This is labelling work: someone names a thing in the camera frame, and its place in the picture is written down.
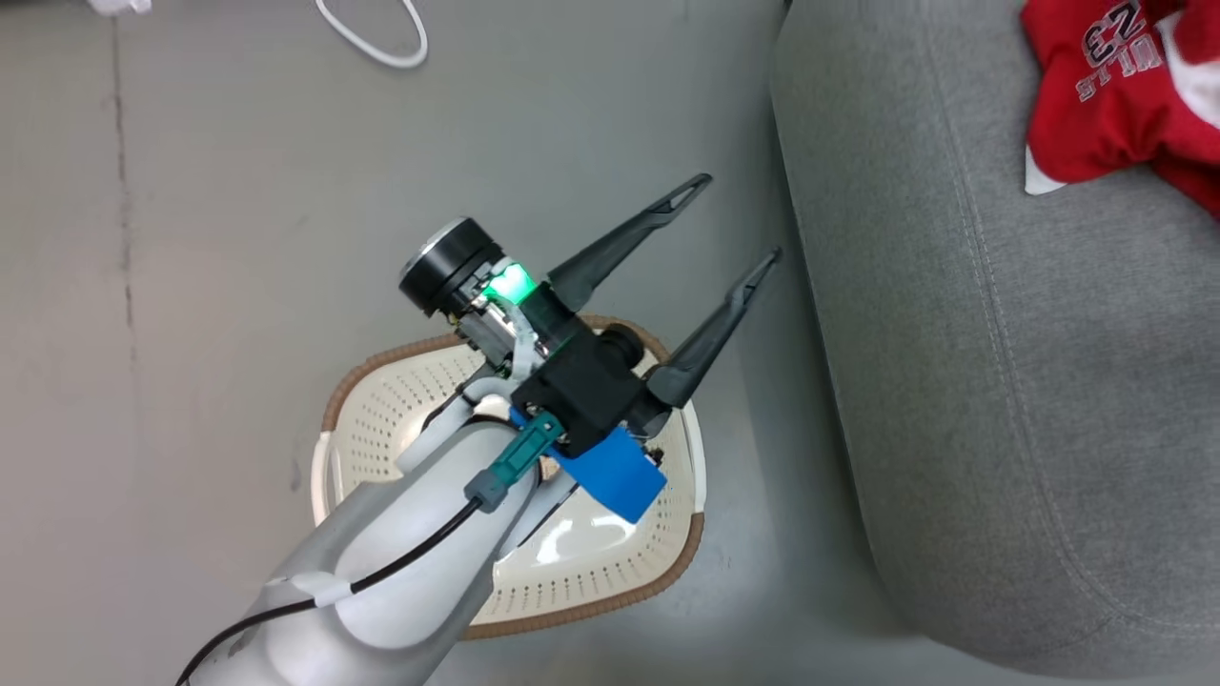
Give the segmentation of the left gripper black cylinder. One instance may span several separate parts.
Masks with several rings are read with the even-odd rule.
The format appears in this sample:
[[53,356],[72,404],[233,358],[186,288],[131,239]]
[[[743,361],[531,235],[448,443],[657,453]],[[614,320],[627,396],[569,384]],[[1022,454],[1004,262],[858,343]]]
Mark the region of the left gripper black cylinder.
[[[680,217],[711,183],[712,175],[693,175],[551,269],[548,282],[537,281],[506,255],[475,218],[459,217],[407,260],[399,289],[427,316],[440,312],[458,337],[484,356],[489,374],[514,381],[526,378],[562,344],[580,337],[575,312],[584,308],[597,287],[650,234]],[[752,308],[756,291],[781,260],[782,249],[775,247],[754,269],[742,273],[719,308],[684,338],[670,360],[648,374],[645,386],[662,406],[682,408],[692,399]]]

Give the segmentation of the red and white shirt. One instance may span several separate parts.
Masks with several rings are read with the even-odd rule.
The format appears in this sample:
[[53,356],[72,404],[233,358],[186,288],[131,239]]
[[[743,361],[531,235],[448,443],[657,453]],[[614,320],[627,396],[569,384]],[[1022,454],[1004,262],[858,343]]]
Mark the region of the red and white shirt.
[[1026,0],[1028,195],[1148,165],[1220,221],[1220,0]]

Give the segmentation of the cream perforated laundry basket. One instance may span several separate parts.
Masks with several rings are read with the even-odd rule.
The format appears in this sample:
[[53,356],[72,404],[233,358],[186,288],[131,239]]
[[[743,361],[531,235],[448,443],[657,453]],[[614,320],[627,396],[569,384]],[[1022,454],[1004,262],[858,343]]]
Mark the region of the cream perforated laundry basket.
[[[365,482],[400,477],[396,457],[425,417],[483,365],[456,334],[388,349],[353,367],[332,391],[310,474],[311,513],[322,522]],[[669,590],[704,533],[708,478],[693,404],[673,413],[650,449],[661,452],[661,494],[640,521],[614,516],[580,491],[494,566],[494,590],[466,638],[555,627],[640,603]]]

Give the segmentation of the grey fabric sofa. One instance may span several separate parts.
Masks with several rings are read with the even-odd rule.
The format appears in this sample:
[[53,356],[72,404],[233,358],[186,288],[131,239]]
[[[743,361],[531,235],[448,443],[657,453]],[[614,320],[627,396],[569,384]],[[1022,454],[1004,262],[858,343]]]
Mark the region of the grey fabric sofa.
[[917,634],[1220,686],[1220,222],[1033,198],[1024,0],[794,0],[777,133],[867,547]]

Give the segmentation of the blue plastic bracket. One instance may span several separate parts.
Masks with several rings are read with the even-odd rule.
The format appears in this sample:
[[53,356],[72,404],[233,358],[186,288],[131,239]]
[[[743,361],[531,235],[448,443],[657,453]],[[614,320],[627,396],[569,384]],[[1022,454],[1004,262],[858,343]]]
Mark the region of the blue plastic bracket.
[[569,457],[559,446],[545,455],[558,460],[561,471],[606,511],[632,525],[640,522],[667,486],[662,469],[626,427],[616,427],[601,443],[577,457]]

